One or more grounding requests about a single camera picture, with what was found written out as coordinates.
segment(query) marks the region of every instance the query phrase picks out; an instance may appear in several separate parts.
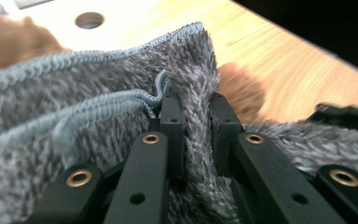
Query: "table top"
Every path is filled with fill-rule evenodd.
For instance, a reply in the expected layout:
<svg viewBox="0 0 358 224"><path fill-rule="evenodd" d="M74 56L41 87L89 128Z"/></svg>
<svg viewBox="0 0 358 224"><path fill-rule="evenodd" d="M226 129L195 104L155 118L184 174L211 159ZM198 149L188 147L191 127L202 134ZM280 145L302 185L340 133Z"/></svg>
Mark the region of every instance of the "table top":
<svg viewBox="0 0 358 224"><path fill-rule="evenodd" d="M103 24L78 28L76 17L90 11ZM358 106L357 68L228 0L56 0L23 12L75 50L128 49L202 21L218 65L234 62L263 83L266 119L305 119L322 102Z"/></svg>

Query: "gray fleece cloth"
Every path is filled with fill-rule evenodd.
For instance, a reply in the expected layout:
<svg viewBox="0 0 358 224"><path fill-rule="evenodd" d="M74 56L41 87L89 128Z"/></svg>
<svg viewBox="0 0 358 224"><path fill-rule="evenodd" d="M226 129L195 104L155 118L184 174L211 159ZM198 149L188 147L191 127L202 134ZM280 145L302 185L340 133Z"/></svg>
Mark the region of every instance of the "gray fleece cloth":
<svg viewBox="0 0 358 224"><path fill-rule="evenodd" d="M187 151L186 187L171 186L169 221L240 223L230 179L213 167L209 117L218 83L199 22L134 49L64 53L1 71L0 223L30 216L64 167L89 162L106 170L123 161L147 119L158 116L168 85L184 109ZM133 89L144 91L111 95ZM301 122L244 128L270 136L304 171L327 163L358 171L356 131Z"/></svg>

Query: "gray towel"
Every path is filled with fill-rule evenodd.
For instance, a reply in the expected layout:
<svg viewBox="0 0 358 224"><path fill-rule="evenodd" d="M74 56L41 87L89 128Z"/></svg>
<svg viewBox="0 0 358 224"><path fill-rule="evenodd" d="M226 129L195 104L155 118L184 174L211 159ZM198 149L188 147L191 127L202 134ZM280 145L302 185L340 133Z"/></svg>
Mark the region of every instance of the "gray towel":
<svg viewBox="0 0 358 224"><path fill-rule="evenodd" d="M187 150L186 187L171 186L169 221L241 223L231 180L213 167L210 101L218 83L199 22L134 49L64 53L1 71L0 223L30 216L65 167L106 170L123 161L147 119L158 116L167 86L184 109ZM356 131L302 122L244 128L270 136L304 171L332 162L358 171Z"/></svg>

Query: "wood grain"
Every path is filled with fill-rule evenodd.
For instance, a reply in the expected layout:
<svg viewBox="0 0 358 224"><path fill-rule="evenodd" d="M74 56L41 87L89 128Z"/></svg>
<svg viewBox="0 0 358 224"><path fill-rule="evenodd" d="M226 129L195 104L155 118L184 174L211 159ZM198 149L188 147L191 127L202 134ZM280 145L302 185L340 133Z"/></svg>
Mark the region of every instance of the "wood grain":
<svg viewBox="0 0 358 224"><path fill-rule="evenodd" d="M89 11L103 14L103 25L76 27ZM304 119L320 102L358 106L357 68L228 0L56 0L23 12L76 50L127 49L202 21L218 63L235 62L264 83L266 119Z"/></svg>

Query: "fluffy brown object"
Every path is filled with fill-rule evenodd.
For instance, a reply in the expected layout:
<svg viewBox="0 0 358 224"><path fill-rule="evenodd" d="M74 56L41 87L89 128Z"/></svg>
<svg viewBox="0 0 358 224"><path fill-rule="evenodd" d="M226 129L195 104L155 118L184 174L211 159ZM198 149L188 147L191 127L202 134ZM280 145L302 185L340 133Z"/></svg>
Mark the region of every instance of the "fluffy brown object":
<svg viewBox="0 0 358 224"><path fill-rule="evenodd" d="M34 24L30 17L14 21L9 16L0 16L0 69L67 50L46 28Z"/></svg>
<svg viewBox="0 0 358 224"><path fill-rule="evenodd" d="M265 121L264 116L259 114L265 99L262 84L255 77L248 76L247 71L235 63L225 63L218 71L219 92L227 98L241 123L257 124Z"/></svg>

